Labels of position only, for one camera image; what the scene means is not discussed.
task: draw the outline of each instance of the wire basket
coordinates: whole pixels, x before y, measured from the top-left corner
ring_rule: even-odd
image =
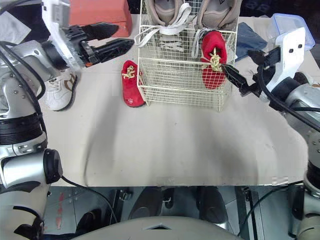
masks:
[[[191,8],[190,19],[197,16],[202,0],[186,0]],[[140,33],[152,27],[145,0],[141,1]],[[139,91],[147,103],[162,102],[213,108],[220,112],[232,91],[232,84],[220,72],[209,71],[210,63],[201,62],[199,53],[192,58],[192,46],[196,31],[193,24],[167,40],[157,32],[147,44],[139,48]],[[226,43],[227,64],[234,65],[236,58],[237,28],[220,31]],[[166,44],[177,45],[177,49]]]

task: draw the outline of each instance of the gray cloth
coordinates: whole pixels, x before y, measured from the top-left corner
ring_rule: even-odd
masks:
[[[248,50],[262,50],[267,46],[256,32],[246,23],[241,22],[238,25],[238,35],[236,41],[236,62],[248,56]]]

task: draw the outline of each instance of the red box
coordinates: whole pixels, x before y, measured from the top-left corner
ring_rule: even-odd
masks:
[[[129,37],[132,19],[127,0],[70,0],[70,25],[101,22],[119,26],[113,37]]]

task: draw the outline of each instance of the red shoe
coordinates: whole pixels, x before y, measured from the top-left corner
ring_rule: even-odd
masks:
[[[125,104],[136,108],[145,104],[137,86],[138,66],[133,61],[126,61],[122,68],[122,94]]]
[[[204,57],[201,58],[201,62],[209,63],[214,49],[216,54],[220,56],[219,63],[225,64],[227,62],[226,43],[219,31],[208,32],[203,38],[201,48]],[[207,89],[216,89],[225,82],[226,76],[223,71],[214,71],[208,65],[202,70],[202,80]]]

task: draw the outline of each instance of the table surface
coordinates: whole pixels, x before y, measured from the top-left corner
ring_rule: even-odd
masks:
[[[132,15],[133,38],[139,15]],[[268,18],[240,17],[267,39]],[[96,41],[95,45],[104,44]],[[122,99],[121,69],[138,49],[83,70],[73,106],[45,108],[49,148],[61,156],[64,175],[87,186],[270,185],[303,178],[304,139],[277,111],[237,89],[223,112],[179,104],[130,108]],[[248,80],[257,66],[236,63]],[[301,71],[317,81],[320,70],[308,51]],[[66,186],[60,180],[56,186]]]

